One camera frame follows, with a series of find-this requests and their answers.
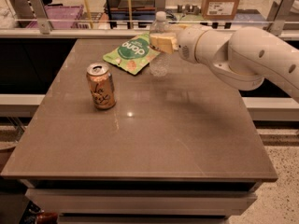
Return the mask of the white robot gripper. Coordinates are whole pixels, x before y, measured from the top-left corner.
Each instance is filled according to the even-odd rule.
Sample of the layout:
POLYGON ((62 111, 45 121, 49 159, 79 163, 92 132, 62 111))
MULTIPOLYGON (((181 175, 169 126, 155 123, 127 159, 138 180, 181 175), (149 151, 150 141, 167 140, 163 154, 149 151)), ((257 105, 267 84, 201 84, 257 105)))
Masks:
POLYGON ((149 35, 150 45, 168 54, 178 49, 179 56, 190 63, 210 63, 210 58, 205 52, 207 42, 204 40, 210 28, 203 25, 178 23, 171 24, 170 30, 179 32, 178 40, 175 33, 152 33, 149 35))

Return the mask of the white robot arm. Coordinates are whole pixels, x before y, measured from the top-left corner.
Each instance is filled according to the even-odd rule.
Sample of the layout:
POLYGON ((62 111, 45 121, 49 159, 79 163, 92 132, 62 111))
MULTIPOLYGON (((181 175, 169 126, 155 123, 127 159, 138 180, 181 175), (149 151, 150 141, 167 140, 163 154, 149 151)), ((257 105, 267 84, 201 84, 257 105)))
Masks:
POLYGON ((162 32, 151 31, 149 43, 161 52, 177 51, 185 61, 206 65, 238 90, 255 90, 267 79, 299 102, 299 50, 263 29, 226 32, 203 25, 171 25, 162 32))

